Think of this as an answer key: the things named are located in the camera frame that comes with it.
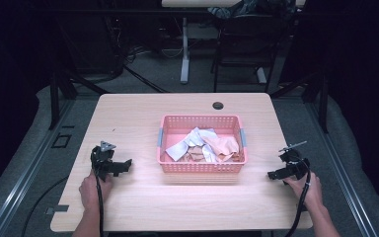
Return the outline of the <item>person's left hand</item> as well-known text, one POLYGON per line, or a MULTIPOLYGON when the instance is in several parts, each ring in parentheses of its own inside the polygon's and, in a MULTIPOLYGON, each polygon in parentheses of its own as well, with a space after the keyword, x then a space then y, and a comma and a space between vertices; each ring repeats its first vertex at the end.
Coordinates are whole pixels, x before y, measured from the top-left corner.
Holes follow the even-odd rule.
POLYGON ((99 177, 96 177, 94 172, 91 172, 89 176, 85 177, 79 187, 79 192, 81 195, 82 204, 86 211, 96 212, 100 209, 97 181, 100 181, 103 200, 106 200, 109 197, 113 188, 111 175, 106 175, 106 179, 104 181, 99 177))

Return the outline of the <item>black metal stand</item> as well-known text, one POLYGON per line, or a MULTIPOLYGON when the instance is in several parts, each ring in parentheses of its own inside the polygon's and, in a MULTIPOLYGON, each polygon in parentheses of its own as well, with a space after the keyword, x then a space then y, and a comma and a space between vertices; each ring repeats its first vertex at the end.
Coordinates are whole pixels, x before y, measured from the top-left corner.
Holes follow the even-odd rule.
POLYGON ((301 96, 304 103, 314 103, 317 96, 320 96, 318 108, 318 124, 324 133, 328 133, 327 112, 329 98, 329 82, 324 71, 311 73, 299 80, 290 82, 282 89, 270 94, 272 99, 279 98, 295 88, 305 85, 305 90, 301 96))
POLYGON ((55 72, 50 78, 50 108, 51 108, 51 123, 49 129, 54 129, 60 121, 60 108, 59 108, 59 92, 67 100, 75 100, 78 92, 73 86, 73 82, 85 86, 91 91, 99 95, 107 94, 108 91, 88 81, 77 73, 69 70, 55 72))

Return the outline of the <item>patterned cloth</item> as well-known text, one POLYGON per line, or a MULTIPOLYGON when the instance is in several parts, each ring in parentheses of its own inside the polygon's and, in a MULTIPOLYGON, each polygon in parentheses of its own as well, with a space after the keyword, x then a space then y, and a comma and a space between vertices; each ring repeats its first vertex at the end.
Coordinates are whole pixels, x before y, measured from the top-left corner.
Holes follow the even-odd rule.
POLYGON ((231 7, 209 7, 207 11, 218 19, 230 19, 232 17, 254 13, 260 0, 241 0, 231 7))

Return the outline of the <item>peach sock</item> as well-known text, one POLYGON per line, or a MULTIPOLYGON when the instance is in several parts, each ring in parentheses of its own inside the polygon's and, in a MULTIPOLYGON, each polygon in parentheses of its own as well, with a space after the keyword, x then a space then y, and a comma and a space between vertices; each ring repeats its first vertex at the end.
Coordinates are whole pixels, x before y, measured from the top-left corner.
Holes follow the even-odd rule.
POLYGON ((213 138, 204 136, 202 139, 212 149, 217 162, 240 161, 240 148, 235 137, 224 136, 213 138))

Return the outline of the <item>black chair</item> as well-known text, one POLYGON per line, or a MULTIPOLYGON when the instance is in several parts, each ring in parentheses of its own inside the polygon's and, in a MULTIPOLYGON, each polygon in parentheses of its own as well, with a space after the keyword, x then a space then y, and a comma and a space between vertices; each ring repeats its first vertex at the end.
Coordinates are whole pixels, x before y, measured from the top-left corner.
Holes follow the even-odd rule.
POLYGON ((213 91, 216 92, 219 85, 259 85, 261 69, 266 73, 267 91, 284 27, 283 21, 273 15, 245 14, 224 20, 210 70, 214 74, 213 91), (252 68, 257 81, 220 81, 220 67, 252 68))

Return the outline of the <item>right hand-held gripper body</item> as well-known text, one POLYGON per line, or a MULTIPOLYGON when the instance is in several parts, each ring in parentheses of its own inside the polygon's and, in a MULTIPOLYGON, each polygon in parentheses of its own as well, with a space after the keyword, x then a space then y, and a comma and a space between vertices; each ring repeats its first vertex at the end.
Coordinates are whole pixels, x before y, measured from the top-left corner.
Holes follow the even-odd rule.
POLYGON ((277 171, 277 177, 282 180, 284 178, 295 176, 297 180, 303 178, 309 171, 309 161, 302 158, 296 147, 306 144, 302 141, 296 144, 289 144, 280 149, 279 158, 285 163, 285 167, 277 171))

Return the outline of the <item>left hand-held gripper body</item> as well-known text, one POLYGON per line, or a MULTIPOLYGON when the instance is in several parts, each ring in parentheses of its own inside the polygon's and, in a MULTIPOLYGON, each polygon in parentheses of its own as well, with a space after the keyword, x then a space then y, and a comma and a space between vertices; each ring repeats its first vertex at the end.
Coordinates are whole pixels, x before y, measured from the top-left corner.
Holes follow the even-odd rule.
POLYGON ((112 160, 115 145, 102 141, 100 145, 93 148, 91 152, 92 169, 97 177, 106 180, 106 175, 112 173, 115 177, 119 175, 122 164, 112 160))

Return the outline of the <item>white desk leg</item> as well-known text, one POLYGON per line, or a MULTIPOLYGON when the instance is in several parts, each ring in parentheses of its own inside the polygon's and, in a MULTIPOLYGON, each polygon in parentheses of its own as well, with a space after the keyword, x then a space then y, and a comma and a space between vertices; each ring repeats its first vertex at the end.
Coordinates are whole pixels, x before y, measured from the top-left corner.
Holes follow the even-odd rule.
POLYGON ((188 22, 186 18, 183 18, 183 59, 181 68, 181 79, 182 84, 187 84, 189 81, 190 74, 190 55, 189 55, 189 38, 188 38, 188 22))

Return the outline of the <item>light blue sock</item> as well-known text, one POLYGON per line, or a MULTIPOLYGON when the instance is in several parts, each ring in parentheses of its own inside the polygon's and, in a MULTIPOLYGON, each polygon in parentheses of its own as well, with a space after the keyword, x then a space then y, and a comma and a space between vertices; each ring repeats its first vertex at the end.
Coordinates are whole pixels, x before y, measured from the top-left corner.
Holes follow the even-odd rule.
POLYGON ((200 146, 205 157, 205 162, 213 163, 216 161, 216 156, 210 146, 202 139, 204 136, 216 138, 217 134, 213 128, 200 129, 196 127, 184 139, 167 148, 166 152, 174 161, 180 162, 180 158, 190 147, 200 146))

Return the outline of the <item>person's right hand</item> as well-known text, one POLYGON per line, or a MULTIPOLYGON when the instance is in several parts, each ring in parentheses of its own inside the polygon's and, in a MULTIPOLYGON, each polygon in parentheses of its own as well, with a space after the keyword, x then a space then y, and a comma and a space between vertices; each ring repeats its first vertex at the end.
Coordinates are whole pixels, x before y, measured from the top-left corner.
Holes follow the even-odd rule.
POLYGON ((310 173, 309 179, 308 176, 300 180, 289 177, 285 178, 284 182, 291 187, 298 198, 301 198, 306 191, 304 204, 310 212, 317 211, 323 205, 322 185, 314 172, 310 173))

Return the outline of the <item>pink plastic basket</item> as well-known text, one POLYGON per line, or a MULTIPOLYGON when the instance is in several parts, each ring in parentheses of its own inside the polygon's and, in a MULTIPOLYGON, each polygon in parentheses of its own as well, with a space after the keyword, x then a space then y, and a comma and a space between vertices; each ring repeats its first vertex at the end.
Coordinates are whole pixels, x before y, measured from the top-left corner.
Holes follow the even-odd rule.
POLYGON ((157 160, 165 173, 239 173, 248 161, 245 132, 234 115, 167 115, 157 160))

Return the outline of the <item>tan patterned sock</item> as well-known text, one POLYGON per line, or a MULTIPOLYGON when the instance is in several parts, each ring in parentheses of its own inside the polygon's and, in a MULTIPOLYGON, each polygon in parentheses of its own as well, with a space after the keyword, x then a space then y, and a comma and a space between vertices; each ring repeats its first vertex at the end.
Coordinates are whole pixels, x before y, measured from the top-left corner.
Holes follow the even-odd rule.
POLYGON ((190 147, 180 158, 180 162, 205 162, 205 157, 200 146, 190 147))

